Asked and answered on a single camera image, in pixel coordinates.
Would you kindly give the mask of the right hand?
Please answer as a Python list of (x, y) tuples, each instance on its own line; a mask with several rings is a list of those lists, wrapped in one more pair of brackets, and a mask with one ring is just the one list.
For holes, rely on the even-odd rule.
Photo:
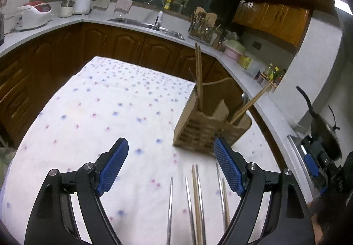
[(325, 206), (324, 201), (321, 197), (316, 197), (311, 202), (307, 203), (307, 206), (314, 230), (315, 244), (321, 244), (325, 239), (324, 236), (327, 231), (326, 224), (323, 222), (320, 215)]

